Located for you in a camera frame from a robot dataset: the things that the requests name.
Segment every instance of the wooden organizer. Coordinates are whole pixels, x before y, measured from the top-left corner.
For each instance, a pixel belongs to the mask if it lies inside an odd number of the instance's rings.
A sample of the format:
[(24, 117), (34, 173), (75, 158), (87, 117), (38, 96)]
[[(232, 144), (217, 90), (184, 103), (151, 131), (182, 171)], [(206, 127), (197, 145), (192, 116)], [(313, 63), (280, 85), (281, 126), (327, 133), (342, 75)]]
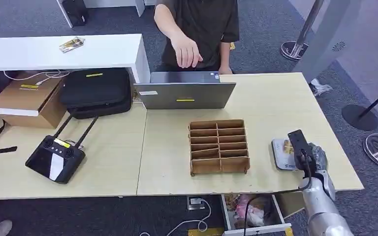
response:
[(190, 175), (247, 173), (250, 168), (244, 120), (195, 121), (189, 124)]

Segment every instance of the silver laptop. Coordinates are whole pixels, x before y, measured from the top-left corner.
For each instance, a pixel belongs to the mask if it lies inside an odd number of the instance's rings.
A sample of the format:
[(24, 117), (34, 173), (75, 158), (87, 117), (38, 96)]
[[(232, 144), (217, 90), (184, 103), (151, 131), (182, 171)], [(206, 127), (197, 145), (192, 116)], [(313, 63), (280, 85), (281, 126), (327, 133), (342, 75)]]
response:
[(216, 71), (153, 72), (149, 84), (134, 84), (147, 109), (221, 109), (236, 83), (221, 83)]

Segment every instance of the carpet floor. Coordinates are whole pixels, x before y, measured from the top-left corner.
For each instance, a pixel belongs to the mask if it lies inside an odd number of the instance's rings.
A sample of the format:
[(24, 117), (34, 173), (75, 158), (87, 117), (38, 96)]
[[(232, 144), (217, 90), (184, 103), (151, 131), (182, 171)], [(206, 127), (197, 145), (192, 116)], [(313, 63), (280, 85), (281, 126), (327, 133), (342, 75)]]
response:
[[(239, 0), (241, 40), (231, 53), (236, 71), (289, 72), (294, 62), (279, 54), (280, 45), (297, 38), (303, 18), (288, 0)], [(151, 70), (160, 64), (165, 39), (153, 22), (153, 10), (141, 18), (133, 7), (90, 9), (84, 27), (70, 29), (54, 1), (0, 0), (0, 37), (142, 33)], [(334, 90), (318, 103), (360, 177), (365, 189), (341, 192), (336, 204), (359, 236), (378, 236), (378, 166), (362, 148), (371, 132), (349, 126), (341, 117), (347, 104), (369, 101), (335, 62), (320, 75)], [(210, 227), (223, 227), (217, 196), (206, 196), (213, 208)], [(10, 236), (137, 236), (142, 231), (162, 236), (182, 220), (201, 218), (207, 211), (188, 212), (185, 197), (80, 198), (0, 201), (0, 220), (14, 222)], [(290, 217), (294, 234), (305, 236), (306, 216)], [(187, 235), (182, 226), (174, 235)]]

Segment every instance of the power outlet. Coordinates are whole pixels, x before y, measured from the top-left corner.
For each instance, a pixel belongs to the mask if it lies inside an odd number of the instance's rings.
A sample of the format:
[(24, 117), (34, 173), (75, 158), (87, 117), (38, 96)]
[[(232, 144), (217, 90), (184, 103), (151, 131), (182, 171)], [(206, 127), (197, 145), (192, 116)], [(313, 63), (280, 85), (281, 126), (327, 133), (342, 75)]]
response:
[(205, 205), (199, 196), (187, 196), (188, 210), (205, 209)]

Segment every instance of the power cord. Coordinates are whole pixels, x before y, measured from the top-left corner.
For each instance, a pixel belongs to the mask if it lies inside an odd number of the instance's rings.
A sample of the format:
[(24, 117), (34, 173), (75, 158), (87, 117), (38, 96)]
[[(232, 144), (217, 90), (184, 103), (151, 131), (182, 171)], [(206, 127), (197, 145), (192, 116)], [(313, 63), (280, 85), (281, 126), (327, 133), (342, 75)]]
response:
[[(208, 224), (205, 222), (206, 219), (208, 219), (210, 216), (211, 216), (211, 206), (209, 205), (209, 203), (204, 200), (204, 199), (201, 199), (201, 202), (204, 202), (206, 203), (206, 205), (208, 206), (209, 208), (209, 214), (207, 216), (205, 216), (203, 219), (201, 220), (186, 220), (186, 221), (183, 221), (182, 223), (178, 224), (175, 228), (173, 228), (166, 236), (169, 236), (171, 235), (178, 227), (180, 227), (182, 224), (186, 224), (186, 223), (191, 223), (191, 222), (198, 222), (198, 230), (201, 231), (201, 232), (205, 232), (207, 231), (208, 229)], [(201, 229), (201, 224), (204, 224), (205, 225), (205, 228), (204, 229)], [(143, 235), (146, 235), (146, 236), (150, 236), (149, 233), (146, 233), (146, 232), (142, 232), (140, 233), (140, 236), (143, 236)]]
[[(305, 151), (302, 149), (301, 150), (302, 152), (302, 155), (305, 157), (305, 160), (307, 160), (307, 155), (305, 153)], [(249, 211), (249, 205), (250, 203), (257, 199), (257, 198), (260, 198), (262, 196), (269, 196), (269, 195), (275, 195), (275, 194), (284, 194), (284, 193), (294, 193), (294, 192), (302, 192), (304, 191), (305, 189), (309, 188), (309, 186), (311, 185), (312, 183), (312, 173), (311, 173), (311, 168), (309, 167), (309, 163), (308, 161), (305, 161), (306, 162), (306, 167), (307, 167), (307, 172), (308, 172), (308, 183), (307, 185), (305, 185), (305, 187), (302, 187), (302, 188), (298, 188), (298, 189), (292, 189), (292, 190), (285, 190), (285, 191), (279, 191), (279, 192), (273, 192), (273, 193), (259, 193), (257, 194), (257, 196), (255, 196), (254, 198), (250, 199), (248, 202), (247, 202), (247, 206), (246, 206), (246, 214), (244, 215), (244, 233), (243, 233), (243, 236), (246, 236), (246, 230), (247, 230), (247, 213)]]
[(12, 79), (12, 80), (16, 80), (16, 81), (22, 81), (22, 80), (28, 80), (28, 79), (31, 79), (37, 75), (42, 75), (42, 74), (45, 74), (47, 76), (46, 79), (40, 81), (40, 82), (37, 82), (35, 85), (41, 85), (42, 83), (46, 82), (47, 80), (51, 79), (51, 78), (63, 78), (64, 76), (67, 76), (70, 74), (69, 71), (61, 71), (61, 70), (57, 70), (58, 72), (50, 72), (50, 71), (44, 71), (44, 72), (40, 72), (40, 73), (37, 73), (35, 75), (31, 75), (29, 77), (26, 77), (26, 78), (21, 78), (21, 79), (18, 79), (18, 78), (12, 78), (10, 77), (9, 75), (7, 75), (6, 71), (3, 71), (3, 74)]

